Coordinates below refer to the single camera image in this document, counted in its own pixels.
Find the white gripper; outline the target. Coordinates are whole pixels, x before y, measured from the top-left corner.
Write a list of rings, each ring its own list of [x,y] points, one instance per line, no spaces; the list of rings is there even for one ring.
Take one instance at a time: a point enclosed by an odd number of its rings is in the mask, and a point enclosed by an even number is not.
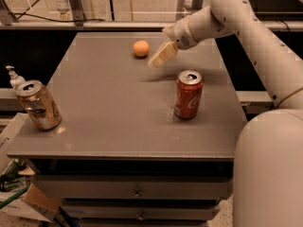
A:
[[[162,31],[171,42],[163,43],[151,57],[148,62],[151,68],[157,68],[171,60],[177,55],[178,48],[188,50],[198,44],[190,32],[188,16],[171,26],[165,26]]]

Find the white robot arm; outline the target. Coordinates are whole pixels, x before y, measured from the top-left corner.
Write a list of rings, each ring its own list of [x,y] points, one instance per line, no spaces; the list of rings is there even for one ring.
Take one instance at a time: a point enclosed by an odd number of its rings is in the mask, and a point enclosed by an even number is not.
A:
[[[151,57],[152,67],[206,39],[237,37],[265,89],[241,97],[273,108],[238,138],[233,227],[303,227],[303,60],[258,19],[249,0],[210,0],[163,32],[169,42]]]

